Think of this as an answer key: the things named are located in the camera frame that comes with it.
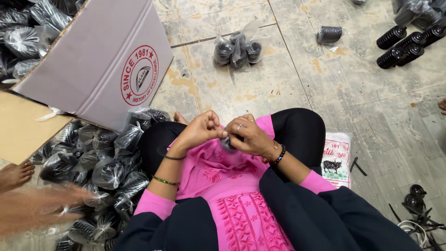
woman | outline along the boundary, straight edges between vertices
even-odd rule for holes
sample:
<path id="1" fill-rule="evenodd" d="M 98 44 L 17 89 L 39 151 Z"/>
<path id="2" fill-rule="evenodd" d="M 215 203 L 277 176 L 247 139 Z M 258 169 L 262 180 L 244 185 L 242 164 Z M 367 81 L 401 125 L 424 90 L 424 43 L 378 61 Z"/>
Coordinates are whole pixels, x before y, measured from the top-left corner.
<path id="1" fill-rule="evenodd" d="M 153 179 L 115 250 L 420 250 L 321 177 L 325 125 L 316 113 L 248 114 L 225 129 L 213 111 L 188 125 L 175 117 L 183 123 L 159 123 L 140 140 Z M 222 146 L 228 135 L 238 150 Z"/>

thin bracelet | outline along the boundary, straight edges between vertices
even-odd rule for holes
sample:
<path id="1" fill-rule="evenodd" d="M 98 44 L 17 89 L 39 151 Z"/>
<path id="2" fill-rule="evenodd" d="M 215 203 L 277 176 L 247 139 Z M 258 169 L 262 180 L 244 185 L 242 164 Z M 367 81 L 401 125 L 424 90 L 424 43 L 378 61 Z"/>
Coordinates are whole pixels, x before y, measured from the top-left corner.
<path id="1" fill-rule="evenodd" d="M 178 182 L 178 183 L 168 182 L 168 181 L 166 181 L 166 180 L 159 179 L 159 178 L 157 178 L 157 177 L 155 177 L 155 176 L 153 176 L 153 175 L 152 175 L 152 178 L 154 178 L 154 179 L 156 179 L 156 180 L 158 180 L 158 181 L 161 181 L 161 182 L 163 182 L 163 183 L 169 184 L 169 185 L 179 185 L 179 184 L 180 184 L 179 182 Z"/>
<path id="2" fill-rule="evenodd" d="M 175 157 L 169 157 L 169 156 L 166 156 L 166 155 L 164 155 L 164 154 L 162 154 L 161 152 L 160 152 L 160 149 L 161 148 L 168 148 L 168 146 L 159 146 L 158 148 L 157 148 L 157 153 L 159 154 L 159 155 L 161 155 L 161 156 L 163 156 L 164 158 L 167 158 L 167 159 L 173 159 L 173 160 L 182 160 L 182 159 L 185 159 L 187 156 L 184 156 L 184 157 L 181 157 L 181 158 L 175 158 Z"/>
<path id="3" fill-rule="evenodd" d="M 269 165 L 270 166 L 272 166 L 272 165 L 275 165 L 275 164 L 277 164 L 277 163 L 279 163 L 279 161 L 281 161 L 282 160 L 282 158 L 283 158 L 283 155 L 285 155 L 285 152 L 286 152 L 286 147 L 285 147 L 285 145 L 284 144 L 281 144 L 281 146 L 282 146 L 282 152 L 280 153 L 280 156 L 276 159 L 276 161 L 274 161 L 274 162 L 270 162 L 269 163 Z"/>

stained floor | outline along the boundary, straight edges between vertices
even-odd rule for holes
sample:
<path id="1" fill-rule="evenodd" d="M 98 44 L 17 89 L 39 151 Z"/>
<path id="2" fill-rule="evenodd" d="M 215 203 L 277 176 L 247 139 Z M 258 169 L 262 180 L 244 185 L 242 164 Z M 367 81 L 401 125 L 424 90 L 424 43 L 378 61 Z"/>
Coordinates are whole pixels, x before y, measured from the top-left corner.
<path id="1" fill-rule="evenodd" d="M 174 54 L 151 105 L 180 111 L 186 119 L 213 109 L 226 124 L 303 107 L 319 113 L 329 132 L 353 135 L 351 156 L 368 174 L 352 173 L 353 191 L 396 222 L 412 184 L 427 191 L 432 219 L 446 223 L 446 40 L 429 46 L 405 67 L 382 70 L 385 51 L 375 41 L 394 26 L 391 1 L 363 6 L 322 0 L 154 0 Z M 262 22 L 271 38 L 250 72 L 213 65 L 215 36 Z M 334 52 L 316 43 L 320 26 L 342 26 Z M 408 33 L 416 31 L 408 28 Z M 41 186 L 34 177 L 27 186 Z M 446 231 L 434 231 L 446 243 Z M 54 239 L 33 231 L 0 243 L 0 250 L 51 250 Z"/>

bare foot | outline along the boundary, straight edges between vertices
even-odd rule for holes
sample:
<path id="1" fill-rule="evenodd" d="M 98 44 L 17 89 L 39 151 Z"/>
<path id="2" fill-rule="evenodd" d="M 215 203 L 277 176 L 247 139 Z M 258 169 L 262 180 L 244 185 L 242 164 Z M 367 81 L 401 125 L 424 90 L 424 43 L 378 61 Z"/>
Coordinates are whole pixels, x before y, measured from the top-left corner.
<path id="1" fill-rule="evenodd" d="M 186 126 L 189 124 L 189 122 L 179 112 L 175 112 L 173 121 L 185 124 Z"/>
<path id="2" fill-rule="evenodd" d="M 34 165 L 27 161 L 25 164 L 9 164 L 0 170 L 0 193 L 13 190 L 28 182 L 34 173 Z"/>
<path id="3" fill-rule="evenodd" d="M 438 107 L 443 109 L 442 114 L 446 115 L 446 98 L 444 98 L 442 101 L 440 101 L 440 104 L 438 104 Z"/>

pink kurta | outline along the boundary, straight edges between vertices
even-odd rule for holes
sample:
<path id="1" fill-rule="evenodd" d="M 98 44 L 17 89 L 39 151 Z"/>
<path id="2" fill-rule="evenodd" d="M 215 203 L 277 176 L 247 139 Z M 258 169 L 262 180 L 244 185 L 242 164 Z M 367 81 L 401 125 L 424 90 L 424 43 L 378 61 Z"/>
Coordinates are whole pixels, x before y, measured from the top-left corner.
<path id="1" fill-rule="evenodd" d="M 271 115 L 256 120 L 271 139 Z M 177 199 L 203 197 L 217 226 L 219 250 L 294 250 L 259 189 L 259 181 L 269 164 L 259 156 L 226 150 L 218 139 L 192 150 L 183 161 Z M 336 189 L 311 171 L 300 184 L 315 192 Z M 135 214 L 153 212 L 162 220 L 175 202 L 144 191 Z"/>

